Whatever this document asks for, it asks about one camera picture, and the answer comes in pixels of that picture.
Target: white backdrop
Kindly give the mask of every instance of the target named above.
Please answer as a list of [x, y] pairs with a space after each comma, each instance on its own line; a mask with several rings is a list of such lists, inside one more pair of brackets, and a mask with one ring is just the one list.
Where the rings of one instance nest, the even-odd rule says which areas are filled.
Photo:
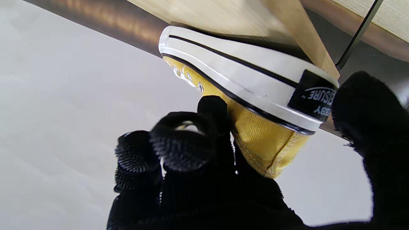
[[[198, 91], [161, 59], [36, 6], [0, 1], [0, 228], [104, 229], [121, 134]], [[306, 224], [368, 219], [361, 158], [324, 131], [278, 182]]]

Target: gloved hand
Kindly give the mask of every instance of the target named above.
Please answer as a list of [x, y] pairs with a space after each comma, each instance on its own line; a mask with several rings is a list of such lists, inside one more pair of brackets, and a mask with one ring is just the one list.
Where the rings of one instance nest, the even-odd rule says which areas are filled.
[[[265, 228], [301, 225], [277, 183], [230, 142], [226, 103], [203, 97], [197, 113], [169, 113], [151, 132], [118, 139], [108, 229]], [[165, 179], [159, 158], [164, 159]]]
[[[364, 157], [373, 187], [370, 222], [317, 229], [409, 226], [409, 115], [379, 80], [358, 72], [333, 103], [335, 127]], [[310, 229], [287, 207], [276, 182], [253, 170], [230, 142], [227, 106], [203, 97], [198, 113], [170, 113], [151, 132], [118, 139], [110, 230]], [[164, 159], [162, 179], [159, 158]]]

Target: wooden plank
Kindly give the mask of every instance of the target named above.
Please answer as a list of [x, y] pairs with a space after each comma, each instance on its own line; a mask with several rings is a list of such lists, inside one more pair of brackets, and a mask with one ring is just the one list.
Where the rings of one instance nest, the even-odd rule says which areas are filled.
[[297, 45], [318, 67], [339, 78], [299, 0], [128, 0], [171, 25], [285, 45]]
[[[351, 10], [361, 17], [365, 17], [374, 0], [332, 0]], [[397, 37], [409, 42], [409, 1], [384, 0], [373, 23], [391, 32]]]
[[[321, 15], [324, 19], [353, 36], [363, 21], [363, 17], [332, 0], [301, 0], [303, 6]], [[409, 62], [409, 43], [391, 32], [371, 23], [362, 41], [393, 58]]]

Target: stitching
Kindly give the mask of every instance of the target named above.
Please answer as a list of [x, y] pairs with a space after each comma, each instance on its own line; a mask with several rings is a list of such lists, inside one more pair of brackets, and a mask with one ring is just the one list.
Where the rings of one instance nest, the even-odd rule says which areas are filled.
[[238, 137], [236, 132], [233, 132], [233, 136], [234, 136], [234, 140], [236, 142], [238, 142], [238, 144], [240, 145], [240, 150], [242, 150], [242, 153], [245, 157], [247, 157], [247, 159], [256, 167], [256, 170], [259, 172], [265, 172], [265, 170], [263, 170], [261, 168], [261, 164], [251, 155], [250, 151], [247, 149], [247, 147], [243, 144], [243, 142], [241, 141], [241, 139]]
[[274, 158], [273, 160], [273, 164], [267, 168], [268, 171], [270, 171], [270, 173], [273, 175], [273, 177], [275, 177], [276, 175], [280, 175], [281, 174], [281, 170], [277, 171], [277, 172], [272, 172], [273, 169], [277, 168], [278, 163], [281, 161], [281, 159], [283, 158], [283, 155], [285, 155], [287, 153], [287, 151], [294, 145], [294, 143], [298, 140], [299, 134], [297, 133], [293, 133], [290, 137], [290, 140], [287, 142], [287, 144], [285, 144], [284, 148], [282, 149], [282, 151], [279, 151], [277, 153], [277, 156]]

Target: white rubber sole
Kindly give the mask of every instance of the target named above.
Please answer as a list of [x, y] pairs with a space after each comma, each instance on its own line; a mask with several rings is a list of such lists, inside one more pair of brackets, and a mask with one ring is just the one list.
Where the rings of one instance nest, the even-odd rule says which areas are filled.
[[159, 51], [196, 68], [243, 106], [304, 134], [313, 134], [322, 121], [287, 106], [303, 73], [308, 70], [339, 87], [328, 73], [307, 61], [181, 27], [165, 28]]

